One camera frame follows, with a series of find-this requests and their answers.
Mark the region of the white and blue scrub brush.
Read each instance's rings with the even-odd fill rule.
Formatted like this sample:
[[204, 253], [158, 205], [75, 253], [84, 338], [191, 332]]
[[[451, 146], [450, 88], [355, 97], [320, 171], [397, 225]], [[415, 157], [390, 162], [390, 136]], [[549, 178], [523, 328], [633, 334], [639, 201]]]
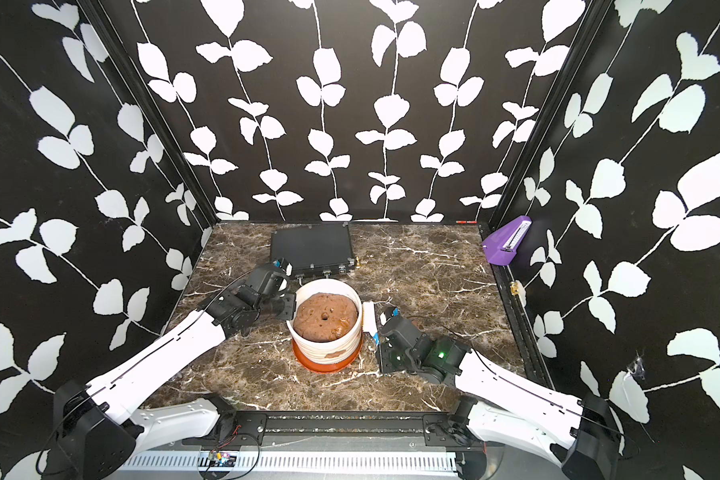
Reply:
[[375, 305], [371, 301], [362, 303], [362, 328], [375, 345], [379, 344], [378, 326], [375, 315]]

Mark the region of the white ceramic pot with mud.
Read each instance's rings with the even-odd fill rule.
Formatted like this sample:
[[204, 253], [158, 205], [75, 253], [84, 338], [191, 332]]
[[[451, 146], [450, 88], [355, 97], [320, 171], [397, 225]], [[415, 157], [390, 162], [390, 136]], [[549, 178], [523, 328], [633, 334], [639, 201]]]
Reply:
[[348, 284], [314, 280], [296, 291], [295, 300], [294, 318], [287, 322], [292, 339], [330, 342], [362, 336], [362, 304]]

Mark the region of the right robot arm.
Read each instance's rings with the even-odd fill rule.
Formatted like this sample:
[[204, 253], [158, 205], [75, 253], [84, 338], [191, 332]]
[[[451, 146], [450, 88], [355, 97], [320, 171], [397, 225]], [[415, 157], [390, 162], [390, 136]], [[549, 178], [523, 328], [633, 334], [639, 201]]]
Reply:
[[433, 338], [390, 308], [381, 316], [382, 373], [405, 371], [460, 391], [446, 435], [493, 442], [536, 455], [569, 479], [613, 479], [625, 441], [608, 403], [546, 388], [489, 361], [448, 336]]

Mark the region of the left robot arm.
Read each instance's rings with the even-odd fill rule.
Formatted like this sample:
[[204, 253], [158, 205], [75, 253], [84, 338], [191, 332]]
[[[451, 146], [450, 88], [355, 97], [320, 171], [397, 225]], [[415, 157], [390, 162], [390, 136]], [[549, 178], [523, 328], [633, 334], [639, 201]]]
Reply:
[[53, 399], [54, 427], [35, 463], [43, 479], [104, 479], [133, 455], [200, 438], [223, 444], [241, 432], [236, 409], [217, 394], [189, 403], [142, 409], [143, 402], [195, 359], [237, 335], [261, 314], [292, 319], [291, 265], [262, 264], [206, 297], [167, 334], [114, 369], [69, 381]]

